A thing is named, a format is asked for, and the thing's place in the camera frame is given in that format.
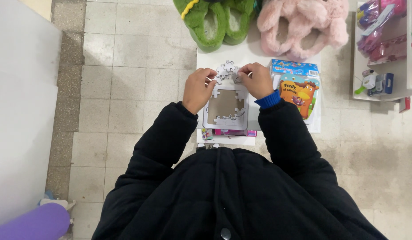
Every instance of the blue cuff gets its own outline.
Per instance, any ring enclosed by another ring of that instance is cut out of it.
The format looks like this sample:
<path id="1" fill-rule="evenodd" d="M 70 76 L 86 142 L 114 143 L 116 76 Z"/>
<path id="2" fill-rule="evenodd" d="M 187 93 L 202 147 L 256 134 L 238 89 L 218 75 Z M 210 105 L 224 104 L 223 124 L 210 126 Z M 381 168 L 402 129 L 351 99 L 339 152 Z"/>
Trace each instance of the blue cuff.
<path id="1" fill-rule="evenodd" d="M 257 103 L 262 109 L 267 109 L 279 103 L 280 100 L 280 94 L 278 93 L 278 89 L 276 89 L 274 90 L 274 93 L 256 100 L 255 103 Z"/>

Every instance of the barcode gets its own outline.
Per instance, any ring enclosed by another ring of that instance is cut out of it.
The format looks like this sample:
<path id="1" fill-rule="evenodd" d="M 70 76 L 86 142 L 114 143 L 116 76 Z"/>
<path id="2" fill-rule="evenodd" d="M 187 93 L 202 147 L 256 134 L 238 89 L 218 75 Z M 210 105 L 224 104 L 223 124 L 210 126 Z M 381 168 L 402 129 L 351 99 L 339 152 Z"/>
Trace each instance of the barcode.
<path id="1" fill-rule="evenodd" d="M 309 70 L 310 75 L 318 76 L 318 71 Z"/>

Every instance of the white wall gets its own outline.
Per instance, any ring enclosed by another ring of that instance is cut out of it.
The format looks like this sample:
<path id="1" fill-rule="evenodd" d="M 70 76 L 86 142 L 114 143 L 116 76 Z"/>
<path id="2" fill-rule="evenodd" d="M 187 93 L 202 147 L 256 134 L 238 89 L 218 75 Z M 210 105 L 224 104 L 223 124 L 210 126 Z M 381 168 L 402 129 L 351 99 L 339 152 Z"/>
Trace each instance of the white wall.
<path id="1" fill-rule="evenodd" d="M 43 197 L 58 88 L 61 31 L 0 0 L 0 224 Z"/>

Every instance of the black puffer jacket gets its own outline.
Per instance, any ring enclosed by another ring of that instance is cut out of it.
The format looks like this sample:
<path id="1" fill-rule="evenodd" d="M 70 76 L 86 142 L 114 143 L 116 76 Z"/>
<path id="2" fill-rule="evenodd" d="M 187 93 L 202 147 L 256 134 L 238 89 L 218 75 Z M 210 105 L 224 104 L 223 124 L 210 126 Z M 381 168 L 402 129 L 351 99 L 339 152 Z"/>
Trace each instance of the black puffer jacket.
<path id="1" fill-rule="evenodd" d="M 282 100 L 258 120 L 272 163 L 221 147 L 173 170 L 197 116 L 166 106 L 107 195 L 93 239 L 385 239 L 338 186 L 295 105 Z"/>

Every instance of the jigsaw puzzle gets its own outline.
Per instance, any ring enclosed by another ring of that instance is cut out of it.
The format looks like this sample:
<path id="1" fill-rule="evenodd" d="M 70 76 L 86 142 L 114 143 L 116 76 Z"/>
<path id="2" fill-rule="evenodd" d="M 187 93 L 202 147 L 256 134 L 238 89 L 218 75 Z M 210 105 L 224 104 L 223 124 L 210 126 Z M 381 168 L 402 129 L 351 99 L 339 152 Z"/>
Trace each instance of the jigsaw puzzle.
<path id="1" fill-rule="evenodd" d="M 224 64 L 221 64 L 217 69 L 216 72 L 218 73 L 214 78 L 218 84 L 222 84 L 222 80 L 225 79 L 232 79 L 234 83 L 241 83 L 237 73 L 239 67 L 234 65 L 233 61 L 226 60 Z"/>
<path id="2" fill-rule="evenodd" d="M 248 95 L 244 86 L 215 86 L 213 95 L 205 106 L 203 126 L 246 130 Z"/>

